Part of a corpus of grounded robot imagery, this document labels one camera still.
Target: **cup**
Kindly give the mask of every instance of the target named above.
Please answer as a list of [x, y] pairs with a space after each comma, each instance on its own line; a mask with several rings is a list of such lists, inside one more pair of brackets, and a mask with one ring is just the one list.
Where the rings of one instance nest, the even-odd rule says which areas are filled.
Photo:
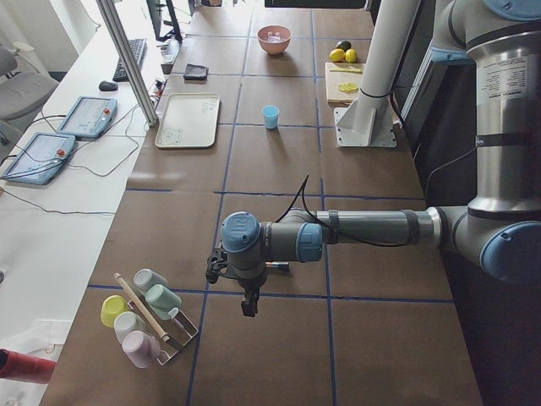
[[160, 343], [146, 332], [130, 332], [122, 341], [122, 350], [138, 368], [148, 368], [160, 355]]
[[169, 311], [175, 307], [180, 309], [183, 304], [178, 295], [163, 285], [154, 285], [150, 288], [145, 294], [145, 300], [162, 320], [170, 320]]
[[117, 294], [109, 296], [101, 305], [101, 323], [105, 327], [113, 328], [117, 316], [128, 310], [128, 302], [126, 302], [125, 298]]
[[146, 332], [143, 319], [133, 311], [124, 311], [114, 322], [115, 335], [119, 343], [123, 343], [128, 334], [135, 331]]
[[263, 110], [263, 119], [265, 120], [265, 127], [267, 129], [275, 129], [278, 127], [278, 116], [280, 115], [280, 109], [276, 106], [265, 106]]
[[167, 280], [151, 269], [141, 269], [134, 276], [134, 285], [142, 294], [157, 284], [168, 286]]
[[48, 383], [56, 362], [0, 349], [0, 378], [12, 381]]

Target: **computer mouse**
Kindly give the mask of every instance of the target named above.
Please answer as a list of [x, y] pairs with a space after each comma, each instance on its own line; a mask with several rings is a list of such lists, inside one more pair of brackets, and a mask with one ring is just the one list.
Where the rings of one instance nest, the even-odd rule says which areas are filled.
[[108, 82], [106, 80], [103, 80], [100, 83], [100, 90], [101, 91], [115, 91], [116, 89], [118, 89], [118, 83]]

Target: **pink bowl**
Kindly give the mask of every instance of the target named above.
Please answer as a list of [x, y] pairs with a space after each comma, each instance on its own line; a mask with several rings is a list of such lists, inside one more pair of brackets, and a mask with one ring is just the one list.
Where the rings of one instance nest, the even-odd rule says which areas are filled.
[[[280, 40], [278, 42], [268, 41], [269, 32], [271, 32], [273, 36], [276, 33], [279, 33]], [[281, 25], [267, 25], [258, 31], [257, 39], [260, 41], [260, 45], [264, 51], [270, 55], [277, 55], [284, 52], [289, 45], [291, 31]]]

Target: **white tray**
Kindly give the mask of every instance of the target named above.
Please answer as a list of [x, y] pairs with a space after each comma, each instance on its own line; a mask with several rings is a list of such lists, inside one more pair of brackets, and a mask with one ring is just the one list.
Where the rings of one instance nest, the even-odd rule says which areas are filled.
[[158, 127], [158, 148], [207, 148], [216, 139], [220, 97], [215, 93], [173, 93]]

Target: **red cylinder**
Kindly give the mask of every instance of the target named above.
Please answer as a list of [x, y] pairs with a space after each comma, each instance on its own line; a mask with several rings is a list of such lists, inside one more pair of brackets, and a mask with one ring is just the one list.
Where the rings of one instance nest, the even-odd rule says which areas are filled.
[[48, 383], [56, 362], [0, 349], [0, 378], [13, 381]]

